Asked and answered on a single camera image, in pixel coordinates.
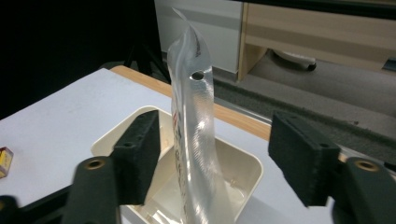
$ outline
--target dark background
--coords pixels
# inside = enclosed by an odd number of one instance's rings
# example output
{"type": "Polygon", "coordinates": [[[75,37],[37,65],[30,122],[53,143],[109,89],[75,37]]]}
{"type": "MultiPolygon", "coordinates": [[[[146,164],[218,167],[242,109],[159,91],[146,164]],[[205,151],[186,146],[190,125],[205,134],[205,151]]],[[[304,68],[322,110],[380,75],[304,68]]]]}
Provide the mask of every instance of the dark background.
{"type": "Polygon", "coordinates": [[[125,61],[145,39],[159,54],[153,1],[14,1],[2,4],[0,119],[125,61]]]}

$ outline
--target white wall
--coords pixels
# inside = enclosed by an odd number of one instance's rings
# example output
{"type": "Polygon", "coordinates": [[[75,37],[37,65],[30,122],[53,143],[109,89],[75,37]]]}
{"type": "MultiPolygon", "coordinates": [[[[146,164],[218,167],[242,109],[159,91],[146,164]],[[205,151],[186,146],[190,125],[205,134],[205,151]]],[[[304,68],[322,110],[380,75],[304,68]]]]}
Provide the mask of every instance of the white wall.
{"type": "Polygon", "coordinates": [[[209,47],[213,66],[237,73],[242,3],[219,0],[155,0],[161,48],[169,46],[187,28],[172,9],[181,11],[203,35],[209,47]]]}

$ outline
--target transparent plastic sheet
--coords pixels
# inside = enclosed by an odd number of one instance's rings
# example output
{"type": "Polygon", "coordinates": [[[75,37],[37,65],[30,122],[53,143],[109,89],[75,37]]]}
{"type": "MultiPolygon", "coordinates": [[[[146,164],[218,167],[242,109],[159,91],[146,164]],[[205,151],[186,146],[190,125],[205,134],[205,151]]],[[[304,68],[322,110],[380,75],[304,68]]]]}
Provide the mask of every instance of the transparent plastic sheet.
{"type": "Polygon", "coordinates": [[[201,34],[189,27],[168,50],[181,222],[234,223],[215,149],[212,65],[201,34]]]}

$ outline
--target hole in plastic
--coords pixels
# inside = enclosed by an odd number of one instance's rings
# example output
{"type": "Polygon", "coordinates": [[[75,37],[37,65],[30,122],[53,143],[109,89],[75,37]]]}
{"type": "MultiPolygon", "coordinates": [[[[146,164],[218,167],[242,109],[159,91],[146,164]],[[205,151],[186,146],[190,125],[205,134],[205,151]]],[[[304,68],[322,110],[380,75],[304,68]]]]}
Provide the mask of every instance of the hole in plastic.
{"type": "Polygon", "coordinates": [[[204,78],[204,72],[203,71],[195,72],[190,76],[190,78],[196,81],[202,80],[204,78]]]}

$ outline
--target gray floor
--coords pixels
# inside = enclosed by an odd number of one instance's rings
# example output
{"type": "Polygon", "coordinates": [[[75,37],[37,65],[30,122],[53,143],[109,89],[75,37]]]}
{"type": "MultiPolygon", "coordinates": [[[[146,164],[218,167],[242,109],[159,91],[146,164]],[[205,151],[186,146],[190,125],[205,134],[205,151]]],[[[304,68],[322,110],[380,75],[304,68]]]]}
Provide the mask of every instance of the gray floor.
{"type": "Polygon", "coordinates": [[[344,148],[396,164],[396,76],[322,61],[317,65],[307,72],[269,50],[240,82],[214,68],[215,97],[267,119],[276,110],[292,113],[344,148]]]}

